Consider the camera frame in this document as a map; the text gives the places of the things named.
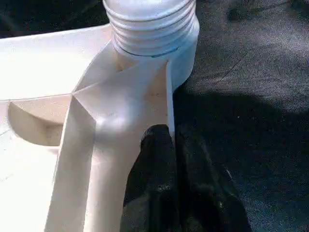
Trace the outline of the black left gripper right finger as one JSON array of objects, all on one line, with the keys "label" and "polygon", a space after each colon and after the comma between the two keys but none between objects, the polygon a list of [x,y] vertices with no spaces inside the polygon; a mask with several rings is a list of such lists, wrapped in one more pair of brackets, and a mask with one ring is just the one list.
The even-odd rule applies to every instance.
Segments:
[{"label": "black left gripper right finger", "polygon": [[175,146],[182,231],[250,232],[230,172],[213,162],[201,134],[189,125],[180,125]]}]

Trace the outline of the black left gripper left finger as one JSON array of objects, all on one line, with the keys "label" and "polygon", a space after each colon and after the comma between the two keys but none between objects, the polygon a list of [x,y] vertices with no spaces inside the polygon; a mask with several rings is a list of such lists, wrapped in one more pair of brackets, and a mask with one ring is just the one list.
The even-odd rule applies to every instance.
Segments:
[{"label": "black left gripper left finger", "polygon": [[149,127],[140,142],[123,202],[122,232],[178,232],[177,164],[169,128]]}]

